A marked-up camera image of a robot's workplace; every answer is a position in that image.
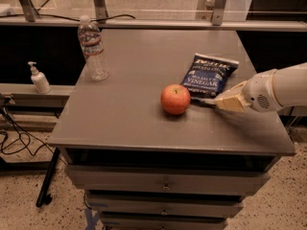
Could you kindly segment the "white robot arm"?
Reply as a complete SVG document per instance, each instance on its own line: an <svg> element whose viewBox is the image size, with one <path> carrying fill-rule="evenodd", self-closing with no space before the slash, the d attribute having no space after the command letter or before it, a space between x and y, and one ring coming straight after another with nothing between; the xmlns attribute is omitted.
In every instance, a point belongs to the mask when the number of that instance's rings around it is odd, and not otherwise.
<svg viewBox="0 0 307 230"><path fill-rule="evenodd" d="M307 63L258 73L215 99L219 109L244 112L279 111L307 105Z"/></svg>

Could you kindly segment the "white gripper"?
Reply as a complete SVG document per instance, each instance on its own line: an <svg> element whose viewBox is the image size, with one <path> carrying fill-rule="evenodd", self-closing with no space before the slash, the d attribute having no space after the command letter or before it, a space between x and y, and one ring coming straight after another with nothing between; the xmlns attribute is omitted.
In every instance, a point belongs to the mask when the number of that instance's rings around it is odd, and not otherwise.
<svg viewBox="0 0 307 230"><path fill-rule="evenodd" d="M244 112L247 107L257 112L279 111L282 105L273 91L273 77L276 69L256 74L248 81L242 81L217 96L215 104L219 109Z"/></svg>

